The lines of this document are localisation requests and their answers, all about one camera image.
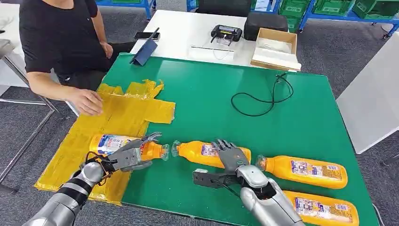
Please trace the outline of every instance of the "green mat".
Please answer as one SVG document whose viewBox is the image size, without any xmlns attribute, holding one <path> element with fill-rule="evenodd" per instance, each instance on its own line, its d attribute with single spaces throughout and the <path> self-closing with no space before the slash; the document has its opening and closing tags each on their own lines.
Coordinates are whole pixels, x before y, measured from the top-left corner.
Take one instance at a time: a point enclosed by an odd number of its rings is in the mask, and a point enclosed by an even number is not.
<svg viewBox="0 0 399 226">
<path fill-rule="evenodd" d="M 341 164 L 348 172 L 349 182 L 340 190 L 266 175 L 276 179 L 283 190 L 350 201 L 359 212 L 360 225 L 378 225 L 326 76 L 289 73 L 286 78 L 294 87 L 292 98 L 276 104 L 264 116 L 247 117 L 233 109 L 231 96 L 248 92 L 270 100 L 275 75 L 281 71 L 161 57 L 151 57 L 144 67 L 139 67 L 128 64 L 131 58 L 132 55 L 120 55 L 103 82 L 120 85 L 126 91 L 131 81 L 164 81 L 165 90 L 157 98 L 176 102 L 176 112 L 170 125 L 150 124 L 147 133 L 163 133 L 160 144 L 223 138 L 251 149 L 253 164 L 259 154 Z M 284 82 L 279 83 L 276 99 L 284 98 L 288 91 Z M 236 104 L 247 113 L 260 113 L 269 107 L 248 97 L 238 97 Z M 132 173 L 122 203 L 237 225 L 259 225 L 241 201 L 226 189 L 194 185 L 192 172 L 197 168 L 223 171 L 191 163 L 183 157 L 153 161 L 151 167 Z"/>
</svg>

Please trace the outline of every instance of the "orange bottle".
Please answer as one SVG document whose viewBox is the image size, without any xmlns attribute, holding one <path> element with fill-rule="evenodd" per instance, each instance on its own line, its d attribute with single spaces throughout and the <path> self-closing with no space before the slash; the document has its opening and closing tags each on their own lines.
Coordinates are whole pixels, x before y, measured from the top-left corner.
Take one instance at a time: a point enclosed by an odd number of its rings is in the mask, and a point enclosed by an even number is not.
<svg viewBox="0 0 399 226">
<path fill-rule="evenodd" d="M 344 200 L 283 191 L 306 223 L 323 226 L 358 226 L 356 207 Z"/>
<path fill-rule="evenodd" d="M 109 155 L 119 148 L 123 147 L 136 137 L 118 136 L 110 134 L 97 134 L 90 142 L 90 151 L 97 154 Z M 148 142 L 140 147 L 141 160 L 169 159 L 169 145 L 159 145 L 154 142 Z"/>
<path fill-rule="evenodd" d="M 256 165 L 278 178 L 305 184 L 341 189 L 348 183 L 346 169 L 335 163 L 290 156 L 258 156 Z"/>
<path fill-rule="evenodd" d="M 247 148 L 240 147 L 251 162 L 251 151 Z M 173 142 L 172 156 L 182 156 L 187 160 L 208 166 L 224 168 L 222 161 L 220 161 L 217 151 L 212 148 L 210 143 L 201 141 L 191 141 L 189 143 L 180 143 L 178 140 Z"/>
</svg>

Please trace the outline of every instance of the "floor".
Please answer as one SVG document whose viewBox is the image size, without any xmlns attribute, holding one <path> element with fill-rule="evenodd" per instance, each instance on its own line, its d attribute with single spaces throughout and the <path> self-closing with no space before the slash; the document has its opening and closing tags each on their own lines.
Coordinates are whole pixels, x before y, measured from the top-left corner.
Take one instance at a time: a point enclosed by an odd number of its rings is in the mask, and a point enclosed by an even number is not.
<svg viewBox="0 0 399 226">
<path fill-rule="evenodd" d="M 158 0 L 158 9 L 185 10 L 184 0 Z M 101 8 L 109 41 L 123 42 L 133 38 L 146 26 L 143 9 Z M 381 48 L 384 31 L 377 24 L 309 20 L 303 34 L 298 35 L 297 56 L 303 71 L 328 77 L 335 97 L 348 86 L 373 55 Z M 10 88 L 2 98 L 34 99 L 24 88 Z M 27 153 L 11 171 L 4 184 L 17 187 L 13 196 L 0 194 L 0 226 L 17 226 L 33 216 L 53 194 L 38 191 L 36 182 L 76 117 L 62 102 L 56 106 L 66 115 L 53 115 Z M 0 166 L 3 169 L 28 138 L 42 117 L 45 106 L 0 103 Z M 383 140 L 362 155 L 359 167 L 373 203 L 378 207 L 386 226 L 399 226 L 399 162 L 390 167 L 380 162 L 399 153 L 399 133 Z M 153 225 L 153 226 L 216 226 L 214 222 L 181 217 L 140 208 L 87 202 L 75 225 Z"/>
</svg>

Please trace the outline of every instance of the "green crate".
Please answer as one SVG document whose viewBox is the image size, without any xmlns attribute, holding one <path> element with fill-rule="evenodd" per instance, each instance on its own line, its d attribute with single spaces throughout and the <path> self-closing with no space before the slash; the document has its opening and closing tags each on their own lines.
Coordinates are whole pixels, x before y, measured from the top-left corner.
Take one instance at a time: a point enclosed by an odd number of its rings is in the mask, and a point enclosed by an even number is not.
<svg viewBox="0 0 399 226">
<path fill-rule="evenodd" d="M 141 0 L 112 0 L 113 3 L 140 3 Z"/>
<path fill-rule="evenodd" d="M 256 2 L 257 2 L 257 0 L 252 0 L 252 3 L 251 3 L 251 10 L 254 10 L 254 9 L 255 9 L 255 7 L 256 7 Z"/>
<path fill-rule="evenodd" d="M 399 12 L 399 0 L 357 0 L 352 10 L 363 19 L 392 19 Z"/>
<path fill-rule="evenodd" d="M 283 0 L 280 2 L 279 14 L 283 16 L 302 17 L 310 1 L 308 0 Z"/>
<path fill-rule="evenodd" d="M 302 18 L 293 17 L 293 16 L 286 16 L 286 18 L 288 23 L 288 31 L 291 33 L 295 33 L 299 28 Z"/>
<path fill-rule="evenodd" d="M 313 13 L 344 16 L 351 6 L 352 0 L 317 0 Z"/>
</svg>

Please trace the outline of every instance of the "man's hand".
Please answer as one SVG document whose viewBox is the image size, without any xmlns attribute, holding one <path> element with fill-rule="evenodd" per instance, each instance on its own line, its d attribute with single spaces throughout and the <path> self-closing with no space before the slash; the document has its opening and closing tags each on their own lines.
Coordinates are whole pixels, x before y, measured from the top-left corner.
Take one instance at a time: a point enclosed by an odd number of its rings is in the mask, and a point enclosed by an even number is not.
<svg viewBox="0 0 399 226">
<path fill-rule="evenodd" d="M 94 91 L 73 88 L 67 100 L 72 102 L 81 114 L 100 115 L 103 113 L 103 100 Z"/>
<path fill-rule="evenodd" d="M 111 58 L 112 54 L 113 54 L 112 46 L 110 44 L 106 43 L 105 41 L 101 41 L 100 44 L 103 47 L 105 55 L 107 56 L 107 58 L 108 59 Z"/>
</svg>

